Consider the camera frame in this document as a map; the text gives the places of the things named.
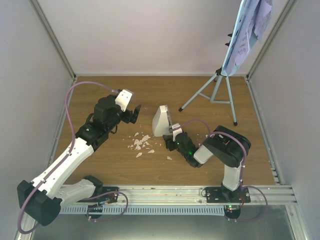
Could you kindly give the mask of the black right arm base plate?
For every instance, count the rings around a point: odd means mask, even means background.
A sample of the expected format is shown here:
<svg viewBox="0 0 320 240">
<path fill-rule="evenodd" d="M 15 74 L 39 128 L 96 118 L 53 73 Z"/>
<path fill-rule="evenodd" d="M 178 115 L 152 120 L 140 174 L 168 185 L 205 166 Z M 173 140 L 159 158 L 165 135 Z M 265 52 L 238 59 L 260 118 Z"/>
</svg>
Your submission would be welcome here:
<svg viewBox="0 0 320 240">
<path fill-rule="evenodd" d="M 201 195 L 206 198 L 207 203 L 250 203 L 249 190 L 241 189 L 239 186 L 235 191 L 231 191 L 224 186 L 205 187 Z"/>
</svg>

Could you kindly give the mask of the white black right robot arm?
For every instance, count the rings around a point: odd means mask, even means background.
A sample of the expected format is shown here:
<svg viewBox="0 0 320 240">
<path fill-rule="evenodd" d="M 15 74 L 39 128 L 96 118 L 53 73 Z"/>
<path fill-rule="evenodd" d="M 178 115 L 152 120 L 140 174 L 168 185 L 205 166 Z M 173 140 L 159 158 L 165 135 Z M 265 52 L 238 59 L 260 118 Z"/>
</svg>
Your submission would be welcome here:
<svg viewBox="0 0 320 240">
<path fill-rule="evenodd" d="M 234 202 L 243 188 L 245 161 L 251 148 L 250 141 L 222 125 L 219 125 L 200 146 L 196 146 L 188 133 L 177 129 L 162 136 L 169 151 L 178 151 L 193 168 L 202 167 L 216 157 L 224 164 L 221 196 L 228 203 Z"/>
</svg>

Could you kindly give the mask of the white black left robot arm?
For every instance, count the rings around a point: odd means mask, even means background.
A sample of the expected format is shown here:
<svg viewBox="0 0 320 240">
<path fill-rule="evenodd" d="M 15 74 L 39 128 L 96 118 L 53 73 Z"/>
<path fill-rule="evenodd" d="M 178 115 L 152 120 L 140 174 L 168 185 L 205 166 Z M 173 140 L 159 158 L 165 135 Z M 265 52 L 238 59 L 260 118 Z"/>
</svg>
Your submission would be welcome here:
<svg viewBox="0 0 320 240">
<path fill-rule="evenodd" d="M 47 226 L 65 207 L 79 201 L 98 202 L 102 199 L 103 183 L 91 175 L 66 188 L 62 185 L 84 160 L 109 139 L 110 134 L 117 132 L 120 122 L 136 123 L 141 106 L 138 105 L 134 111 L 127 109 L 132 96 L 132 92 L 124 89 L 100 98 L 93 113 L 75 132 L 65 151 L 31 182 L 23 180 L 17 186 L 19 221 L 24 214 L 28 214 L 40 225 Z"/>
</svg>

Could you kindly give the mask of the sheet music papers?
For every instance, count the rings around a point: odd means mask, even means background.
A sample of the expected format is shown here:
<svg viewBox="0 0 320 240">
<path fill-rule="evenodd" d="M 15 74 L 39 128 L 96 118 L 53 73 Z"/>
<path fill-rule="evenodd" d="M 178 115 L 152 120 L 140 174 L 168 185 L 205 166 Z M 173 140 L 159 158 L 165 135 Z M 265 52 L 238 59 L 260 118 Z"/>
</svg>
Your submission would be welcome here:
<svg viewBox="0 0 320 240">
<path fill-rule="evenodd" d="M 272 11 L 272 0 L 250 1 L 232 52 L 236 69 L 239 69 L 244 63 L 256 42 L 262 42 L 264 32 L 271 20 Z"/>
</svg>

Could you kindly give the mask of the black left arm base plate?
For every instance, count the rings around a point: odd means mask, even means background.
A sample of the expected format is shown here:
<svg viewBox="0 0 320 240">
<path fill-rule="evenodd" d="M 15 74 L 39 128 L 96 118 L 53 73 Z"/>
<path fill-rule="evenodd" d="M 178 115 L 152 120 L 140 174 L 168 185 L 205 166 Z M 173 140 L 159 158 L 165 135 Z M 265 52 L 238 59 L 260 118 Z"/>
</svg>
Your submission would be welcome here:
<svg viewBox="0 0 320 240">
<path fill-rule="evenodd" d="M 97 189 L 94 190 L 92 197 L 96 197 L 99 195 L 104 194 L 103 196 L 100 196 L 98 198 L 95 199 L 91 199 L 91 200 L 80 200 L 80 203 L 116 203 L 118 201 L 118 193 L 116 193 L 119 190 L 119 187 L 117 186 L 102 186 L 102 187 L 98 187 Z"/>
</svg>

